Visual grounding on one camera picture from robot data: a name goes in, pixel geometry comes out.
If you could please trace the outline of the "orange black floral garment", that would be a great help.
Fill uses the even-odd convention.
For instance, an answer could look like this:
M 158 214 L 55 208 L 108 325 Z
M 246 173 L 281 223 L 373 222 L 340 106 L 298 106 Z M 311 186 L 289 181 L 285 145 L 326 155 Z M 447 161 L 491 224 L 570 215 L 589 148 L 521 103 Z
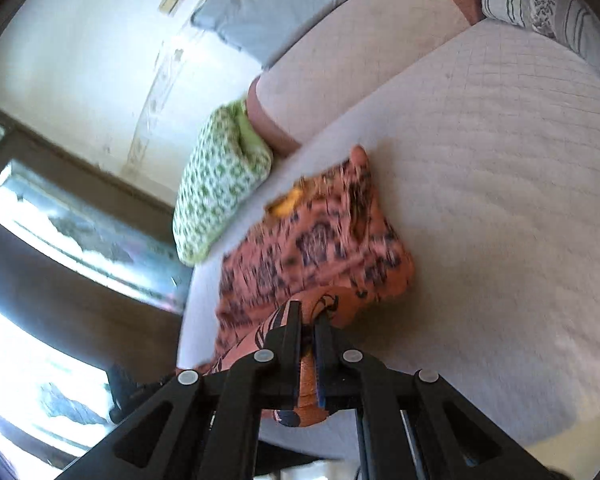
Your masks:
M 372 304 L 403 295 L 414 273 L 357 145 L 341 164 L 294 182 L 224 256 L 219 330 L 200 369 L 224 372 L 261 349 L 271 330 L 286 325 L 291 301 L 300 304 L 303 326 L 327 313 L 343 328 Z

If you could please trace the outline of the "stained glass door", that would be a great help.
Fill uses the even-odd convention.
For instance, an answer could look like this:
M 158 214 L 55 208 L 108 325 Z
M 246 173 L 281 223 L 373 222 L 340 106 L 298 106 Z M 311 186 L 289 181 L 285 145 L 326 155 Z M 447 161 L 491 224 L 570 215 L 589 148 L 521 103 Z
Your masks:
M 0 461 L 53 478 L 114 429 L 107 370 L 174 369 L 171 209 L 0 110 Z

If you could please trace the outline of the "green white patterned pillow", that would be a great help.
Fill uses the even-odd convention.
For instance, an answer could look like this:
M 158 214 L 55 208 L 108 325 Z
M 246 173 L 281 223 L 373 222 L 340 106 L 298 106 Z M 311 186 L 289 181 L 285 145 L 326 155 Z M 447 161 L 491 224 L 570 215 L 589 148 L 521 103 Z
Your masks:
M 196 266 L 208 257 L 240 205 L 268 178 L 273 160 L 244 100 L 211 113 L 178 188 L 172 231 L 181 263 Z

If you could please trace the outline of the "pink bolster cushion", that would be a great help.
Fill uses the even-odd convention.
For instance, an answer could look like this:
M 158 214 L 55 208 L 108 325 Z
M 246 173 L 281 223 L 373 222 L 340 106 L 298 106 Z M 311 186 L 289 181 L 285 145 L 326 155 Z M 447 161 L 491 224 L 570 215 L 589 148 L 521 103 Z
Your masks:
M 480 0 L 348 0 L 252 82 L 251 125 L 288 156 L 482 18 Z

